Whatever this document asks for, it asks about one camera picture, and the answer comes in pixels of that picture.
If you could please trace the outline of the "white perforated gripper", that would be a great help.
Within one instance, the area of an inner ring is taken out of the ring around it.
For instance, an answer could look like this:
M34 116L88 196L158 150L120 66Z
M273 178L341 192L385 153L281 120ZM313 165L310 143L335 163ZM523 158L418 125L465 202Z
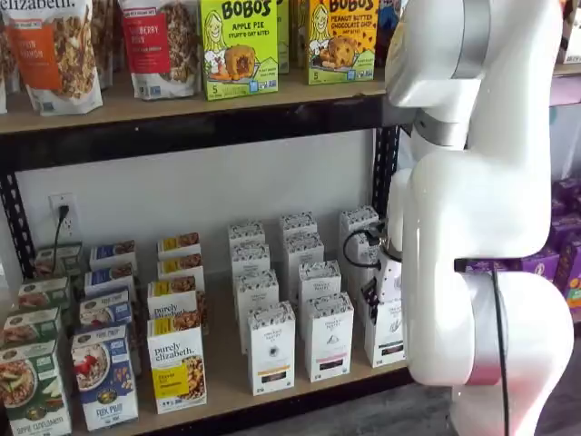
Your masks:
M379 302L388 302L400 297L401 289L401 260L395 255L380 248L378 251L379 269L372 278L361 288L364 312L366 319L373 324L377 322Z

